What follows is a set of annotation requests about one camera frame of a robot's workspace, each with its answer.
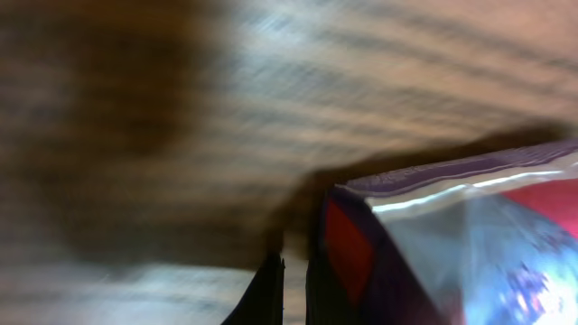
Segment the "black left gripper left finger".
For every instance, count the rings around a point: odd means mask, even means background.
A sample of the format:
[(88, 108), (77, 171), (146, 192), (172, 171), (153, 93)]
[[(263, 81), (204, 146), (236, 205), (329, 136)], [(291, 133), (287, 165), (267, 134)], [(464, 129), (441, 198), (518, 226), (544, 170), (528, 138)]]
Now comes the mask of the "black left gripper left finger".
[(284, 259), (269, 254), (222, 325), (282, 325), (284, 269)]

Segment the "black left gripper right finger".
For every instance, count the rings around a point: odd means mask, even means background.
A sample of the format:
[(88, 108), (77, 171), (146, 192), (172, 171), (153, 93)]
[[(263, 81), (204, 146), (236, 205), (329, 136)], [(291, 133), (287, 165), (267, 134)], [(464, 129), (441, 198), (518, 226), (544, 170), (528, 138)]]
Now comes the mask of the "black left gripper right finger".
[(326, 255), (310, 260), (306, 274), (306, 324), (354, 325), (357, 314), (351, 308)]

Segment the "red purple snack packet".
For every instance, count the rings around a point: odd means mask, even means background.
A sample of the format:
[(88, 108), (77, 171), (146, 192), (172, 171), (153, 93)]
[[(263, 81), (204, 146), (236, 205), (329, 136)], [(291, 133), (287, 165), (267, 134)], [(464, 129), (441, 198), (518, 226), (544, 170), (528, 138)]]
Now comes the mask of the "red purple snack packet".
[(337, 184), (318, 248), (364, 324), (574, 324), (577, 143)]

